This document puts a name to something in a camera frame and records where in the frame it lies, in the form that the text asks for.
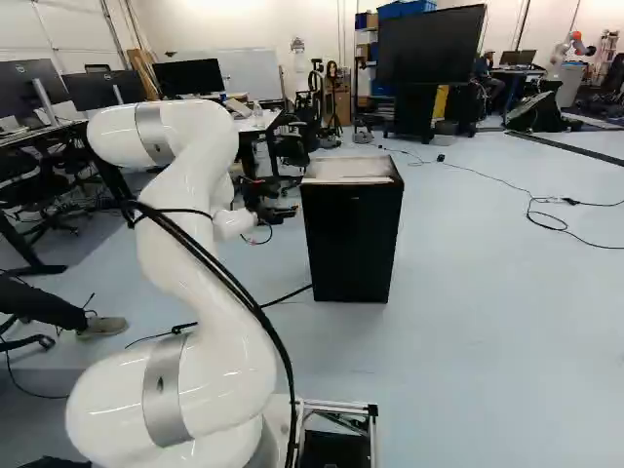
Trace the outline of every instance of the person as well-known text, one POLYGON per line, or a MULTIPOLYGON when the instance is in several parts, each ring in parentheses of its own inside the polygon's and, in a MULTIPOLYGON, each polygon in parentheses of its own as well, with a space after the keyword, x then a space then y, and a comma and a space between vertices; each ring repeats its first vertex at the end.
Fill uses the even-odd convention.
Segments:
POLYGON ((484 85, 486 88, 491 89, 489 95, 490 106, 492 106, 492 103, 496 101, 496 98, 505 89, 504 81, 494 78, 489 74, 489 71, 492 70, 493 67, 494 51, 492 49, 488 49, 482 56, 477 58, 475 75, 477 75, 477 79, 481 82, 482 85, 484 85))
POLYGON ((4 275, 0 276, 0 312, 76 331, 78 339, 112 336, 128 328, 124 318, 87 317, 91 311, 4 275))

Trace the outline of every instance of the black pedestal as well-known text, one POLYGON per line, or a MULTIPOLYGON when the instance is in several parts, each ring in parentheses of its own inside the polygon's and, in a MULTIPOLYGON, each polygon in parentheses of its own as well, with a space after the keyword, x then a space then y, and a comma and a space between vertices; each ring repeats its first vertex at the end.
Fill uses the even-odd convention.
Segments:
POLYGON ((436 105, 438 85, 404 85, 398 88, 394 108, 394 134, 433 139, 431 118, 436 105))
POLYGON ((315 300, 388 301, 403 189, 390 156, 310 165, 301 199, 315 300))

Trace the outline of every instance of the whiteboard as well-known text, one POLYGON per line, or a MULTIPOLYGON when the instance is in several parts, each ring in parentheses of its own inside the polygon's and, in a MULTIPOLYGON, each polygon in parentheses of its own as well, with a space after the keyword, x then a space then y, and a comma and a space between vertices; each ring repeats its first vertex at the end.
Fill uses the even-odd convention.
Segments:
POLYGON ((245 48, 213 51, 180 51, 168 57, 156 53, 161 62, 217 59, 228 93, 249 93, 250 99, 282 99, 280 70, 275 49, 245 48))

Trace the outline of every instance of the computer monitor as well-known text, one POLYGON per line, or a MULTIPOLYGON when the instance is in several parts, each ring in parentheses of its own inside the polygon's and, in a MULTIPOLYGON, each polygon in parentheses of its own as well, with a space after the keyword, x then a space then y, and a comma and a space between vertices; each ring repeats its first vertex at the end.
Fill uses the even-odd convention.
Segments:
POLYGON ((379 24, 377 80, 385 84, 467 83, 485 5, 448 8, 379 24))
POLYGON ((535 54, 537 54, 537 51, 532 50, 532 49, 520 51, 520 53, 518 54, 518 65, 533 64, 533 59, 535 59, 535 54))
POLYGON ((143 102, 145 89, 135 71, 99 71, 62 75, 62 80, 74 101, 76 110, 102 109, 119 104, 115 95, 117 85, 125 104, 143 102))
POLYGON ((224 91, 216 58, 154 63, 154 74, 166 97, 224 91))
POLYGON ((32 114, 44 104, 32 80, 39 78, 52 104, 70 100, 49 58, 0 61, 0 117, 32 114))
POLYGON ((505 51, 500 56, 501 65, 517 65, 520 58, 520 52, 518 51, 505 51))

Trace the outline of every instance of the water bottle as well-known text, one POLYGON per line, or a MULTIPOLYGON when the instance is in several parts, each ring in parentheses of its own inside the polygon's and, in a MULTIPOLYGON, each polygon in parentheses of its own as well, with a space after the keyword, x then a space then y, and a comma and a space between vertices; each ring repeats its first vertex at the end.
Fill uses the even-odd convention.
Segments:
POLYGON ((253 119, 256 127, 259 129, 264 128, 262 107, 260 107, 260 103, 257 100, 253 102, 253 119))

